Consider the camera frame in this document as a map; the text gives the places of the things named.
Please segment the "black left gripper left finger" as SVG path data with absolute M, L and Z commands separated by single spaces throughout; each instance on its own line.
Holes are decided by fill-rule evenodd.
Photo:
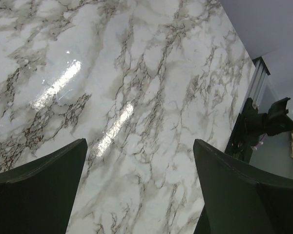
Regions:
M 65 233 L 86 153 L 82 138 L 0 173 L 0 234 Z

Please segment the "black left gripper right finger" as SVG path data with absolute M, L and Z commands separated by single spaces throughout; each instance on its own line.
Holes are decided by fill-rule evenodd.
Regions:
M 293 234 L 293 179 L 255 168 L 201 139 L 193 153 L 212 234 Z

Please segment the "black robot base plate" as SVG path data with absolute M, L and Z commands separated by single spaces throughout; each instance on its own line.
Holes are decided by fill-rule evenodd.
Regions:
M 249 97 L 238 115 L 225 153 L 249 163 L 253 153 L 252 146 L 258 144 L 261 128 L 262 115 L 253 107 L 253 100 Z

